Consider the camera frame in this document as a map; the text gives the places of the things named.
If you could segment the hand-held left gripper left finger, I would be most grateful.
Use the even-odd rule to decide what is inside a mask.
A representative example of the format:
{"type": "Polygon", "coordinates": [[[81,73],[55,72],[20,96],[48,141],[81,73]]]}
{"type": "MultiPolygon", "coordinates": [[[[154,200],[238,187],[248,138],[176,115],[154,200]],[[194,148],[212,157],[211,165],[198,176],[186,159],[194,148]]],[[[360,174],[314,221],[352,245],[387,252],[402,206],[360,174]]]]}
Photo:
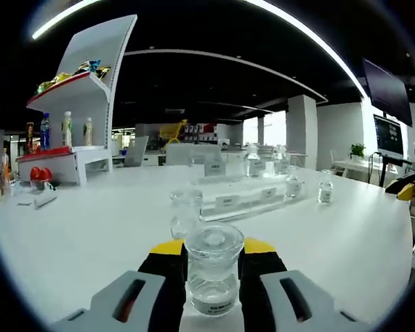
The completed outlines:
{"type": "Polygon", "coordinates": [[[127,271],[52,331],[178,331],[186,303],[184,240],[160,243],[137,271],[127,271]]]}

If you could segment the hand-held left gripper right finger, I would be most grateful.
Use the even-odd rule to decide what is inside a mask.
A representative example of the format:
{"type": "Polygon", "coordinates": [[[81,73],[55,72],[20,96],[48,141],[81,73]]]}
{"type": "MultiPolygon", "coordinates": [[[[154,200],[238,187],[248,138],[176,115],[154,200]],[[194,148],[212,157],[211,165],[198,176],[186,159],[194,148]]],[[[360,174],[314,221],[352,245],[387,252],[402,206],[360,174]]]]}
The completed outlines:
{"type": "Polygon", "coordinates": [[[334,299],[298,270],[288,270],[268,243],[246,238],[238,260],[246,331],[368,331],[336,310],[334,299]]]}

